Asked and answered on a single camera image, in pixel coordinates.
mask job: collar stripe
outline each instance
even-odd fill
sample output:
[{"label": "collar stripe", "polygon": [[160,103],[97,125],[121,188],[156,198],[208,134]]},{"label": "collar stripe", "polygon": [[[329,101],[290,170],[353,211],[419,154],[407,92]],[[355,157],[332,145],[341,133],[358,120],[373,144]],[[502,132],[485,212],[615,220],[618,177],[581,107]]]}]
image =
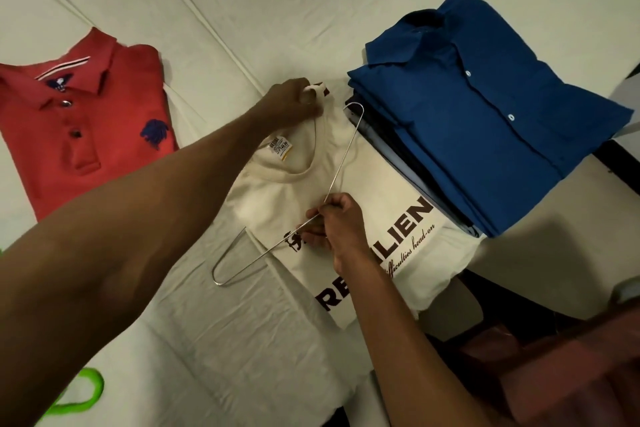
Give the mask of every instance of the collar stripe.
[{"label": "collar stripe", "polygon": [[47,76],[51,76],[53,73],[58,73],[59,71],[63,70],[63,69],[69,69],[72,67],[76,67],[76,66],[82,66],[84,63],[86,63],[87,61],[89,61],[90,56],[84,57],[84,58],[80,58],[80,59],[75,59],[73,61],[67,61],[64,63],[60,63],[55,65],[52,68],[49,68],[48,70],[46,70],[43,74],[36,76],[36,80],[40,81],[43,80],[44,78],[46,78]]}]

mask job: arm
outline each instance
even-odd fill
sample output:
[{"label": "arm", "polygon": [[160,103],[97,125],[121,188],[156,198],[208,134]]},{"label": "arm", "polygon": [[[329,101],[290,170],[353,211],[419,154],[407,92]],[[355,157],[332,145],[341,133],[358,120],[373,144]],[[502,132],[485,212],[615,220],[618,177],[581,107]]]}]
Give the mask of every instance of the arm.
[{"label": "arm", "polygon": [[211,224],[272,131],[321,114],[304,78],[137,172],[65,204],[0,257],[0,418],[36,422],[92,356],[144,310]]},{"label": "arm", "polygon": [[475,400],[448,370],[413,320],[396,287],[373,260],[362,211],[348,194],[332,194],[302,239],[333,252],[349,287],[382,397],[394,427],[488,427]]}]

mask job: clothing label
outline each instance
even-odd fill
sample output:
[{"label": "clothing label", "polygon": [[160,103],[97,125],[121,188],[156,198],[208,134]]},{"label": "clothing label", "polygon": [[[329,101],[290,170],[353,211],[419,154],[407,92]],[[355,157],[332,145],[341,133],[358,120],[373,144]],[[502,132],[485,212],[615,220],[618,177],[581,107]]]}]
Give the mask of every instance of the clothing label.
[{"label": "clothing label", "polygon": [[287,158],[287,154],[289,153],[292,147],[293,145],[291,144],[291,142],[286,140],[281,135],[279,135],[269,143],[269,149],[271,149],[271,151],[275,155],[280,157],[280,160],[285,160]]}]

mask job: embroidered logo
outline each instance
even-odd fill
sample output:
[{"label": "embroidered logo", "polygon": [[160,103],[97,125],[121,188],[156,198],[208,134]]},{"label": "embroidered logo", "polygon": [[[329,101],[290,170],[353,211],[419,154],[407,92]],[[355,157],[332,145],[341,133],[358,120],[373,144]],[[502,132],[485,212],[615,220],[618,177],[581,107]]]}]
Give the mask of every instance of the embroidered logo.
[{"label": "embroidered logo", "polygon": [[63,92],[67,88],[67,83],[73,76],[73,73],[68,73],[67,75],[59,76],[58,78],[53,78],[52,80],[47,80],[45,83],[48,87],[53,88],[54,90],[58,90]]},{"label": "embroidered logo", "polygon": [[151,144],[151,147],[158,150],[160,142],[166,139],[167,130],[169,130],[169,126],[162,120],[151,119],[140,132],[140,137],[144,137]]},{"label": "embroidered logo", "polygon": [[291,232],[287,232],[284,234],[284,237],[286,238],[285,242],[293,249],[294,252],[297,253],[300,251],[302,248],[302,237],[299,234],[291,234]]}]

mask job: green object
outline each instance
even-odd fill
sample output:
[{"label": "green object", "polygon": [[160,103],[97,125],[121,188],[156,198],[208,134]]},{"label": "green object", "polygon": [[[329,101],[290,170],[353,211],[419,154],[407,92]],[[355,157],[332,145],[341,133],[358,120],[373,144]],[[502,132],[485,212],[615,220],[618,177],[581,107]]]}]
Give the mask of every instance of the green object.
[{"label": "green object", "polygon": [[80,373],[78,373],[78,378],[86,378],[93,385],[93,394],[89,400],[84,402],[77,403],[58,403],[62,398],[62,395],[65,394],[67,389],[60,393],[58,399],[54,402],[54,404],[49,407],[49,409],[44,413],[43,417],[47,415],[66,415],[66,414],[79,414],[80,412],[86,412],[91,407],[93,407],[100,397],[102,396],[102,392],[104,391],[104,378],[100,374],[98,370],[95,368],[82,368]]}]

